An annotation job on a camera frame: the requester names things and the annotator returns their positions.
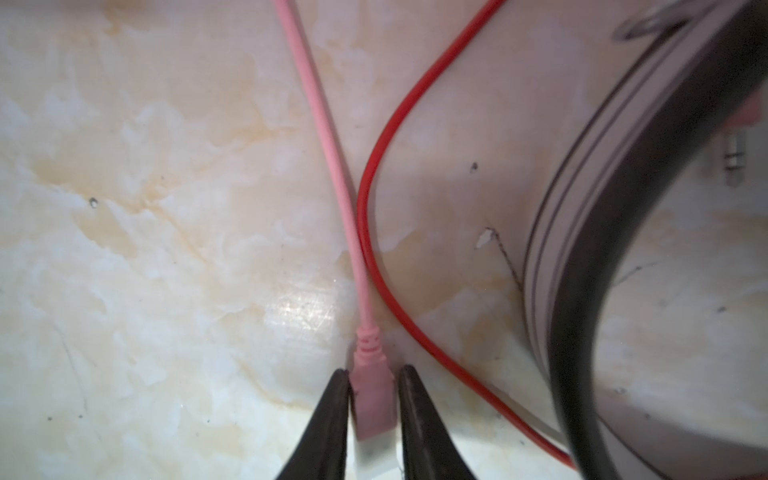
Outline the white black headphones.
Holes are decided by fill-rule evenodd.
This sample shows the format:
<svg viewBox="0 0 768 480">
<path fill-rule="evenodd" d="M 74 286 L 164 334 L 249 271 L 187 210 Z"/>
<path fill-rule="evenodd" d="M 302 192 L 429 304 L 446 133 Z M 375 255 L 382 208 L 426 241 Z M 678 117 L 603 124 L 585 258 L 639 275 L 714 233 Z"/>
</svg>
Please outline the white black headphones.
<svg viewBox="0 0 768 480">
<path fill-rule="evenodd" d="M 650 43 L 554 175 L 524 262 L 531 346 L 585 479 L 661 472 L 600 419 L 593 353 L 609 283 L 642 221 L 691 155 L 767 76 L 763 1 L 675 1 L 626 20 L 618 42 Z"/>
</svg>

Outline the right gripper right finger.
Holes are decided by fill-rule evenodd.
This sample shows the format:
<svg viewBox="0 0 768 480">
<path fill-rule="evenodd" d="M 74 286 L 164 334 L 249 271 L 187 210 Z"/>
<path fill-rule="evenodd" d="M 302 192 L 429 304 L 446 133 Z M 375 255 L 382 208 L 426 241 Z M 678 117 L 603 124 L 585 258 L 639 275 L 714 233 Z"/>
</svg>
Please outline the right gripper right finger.
<svg viewBox="0 0 768 480">
<path fill-rule="evenodd" d="M 475 480 L 413 365 L 400 369 L 397 388 L 404 478 Z"/>
</svg>

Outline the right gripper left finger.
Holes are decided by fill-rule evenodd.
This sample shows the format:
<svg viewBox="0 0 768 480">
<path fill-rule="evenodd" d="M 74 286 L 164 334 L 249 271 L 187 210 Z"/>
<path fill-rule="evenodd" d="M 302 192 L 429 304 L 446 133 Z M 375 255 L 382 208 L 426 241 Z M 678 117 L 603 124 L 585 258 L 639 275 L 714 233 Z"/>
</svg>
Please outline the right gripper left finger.
<svg viewBox="0 0 768 480">
<path fill-rule="evenodd" d="M 350 396 L 348 371 L 335 370 L 277 479 L 345 478 Z"/>
</svg>

